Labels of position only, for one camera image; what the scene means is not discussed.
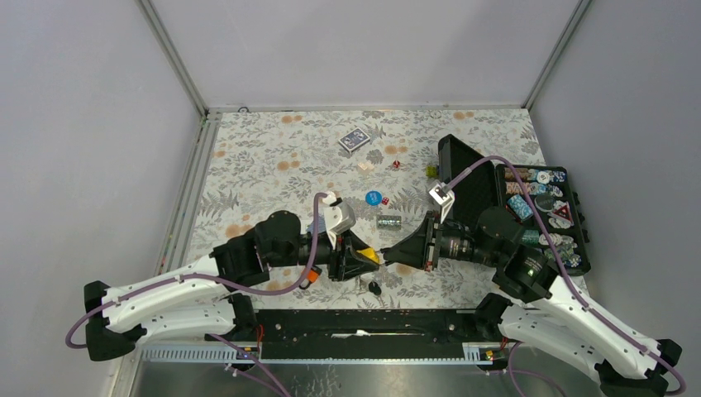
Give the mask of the yellow padlock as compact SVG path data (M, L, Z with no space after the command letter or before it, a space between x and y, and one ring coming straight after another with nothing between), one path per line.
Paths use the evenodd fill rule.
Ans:
M375 249L372 247L368 247L362 250L357 250L356 251L359 255L367 258L369 261L373 261L376 264L379 264L379 255Z

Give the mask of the black headed key bunch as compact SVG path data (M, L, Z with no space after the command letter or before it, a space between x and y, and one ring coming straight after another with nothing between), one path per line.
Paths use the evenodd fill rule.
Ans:
M369 293L374 296L380 296L382 294L381 286L377 281L360 279L359 286L362 293Z

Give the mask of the orange padlock with key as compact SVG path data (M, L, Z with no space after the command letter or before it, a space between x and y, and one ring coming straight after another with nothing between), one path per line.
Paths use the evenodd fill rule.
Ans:
M308 272L306 278L304 281L300 284L299 288L301 290L306 290L308 289L312 284L314 284L317 279L320 277L320 275L323 273L323 270L319 268L318 266L313 266L311 270Z

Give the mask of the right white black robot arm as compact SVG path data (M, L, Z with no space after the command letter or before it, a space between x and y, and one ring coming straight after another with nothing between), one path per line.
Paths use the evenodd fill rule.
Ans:
M487 341L525 342L598 383L606 396L670 396L681 348L624 325L574 287L556 263L522 244L524 228L504 208L484 210L469 229L428 212L410 236L383 251L386 261L430 270L441 258L495 270L499 293L474 311L474 330Z

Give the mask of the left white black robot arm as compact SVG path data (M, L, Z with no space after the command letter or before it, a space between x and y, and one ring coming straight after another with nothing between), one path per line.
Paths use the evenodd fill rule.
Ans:
M303 231L296 214L277 211L177 270L121 287L88 283L82 347L100 362L157 337L218 331L245 340L257 320L227 301L236 291L283 295L308 289L321 275L345 281L379 269L376 251L352 232L354 224L339 208L326 208L322 220Z

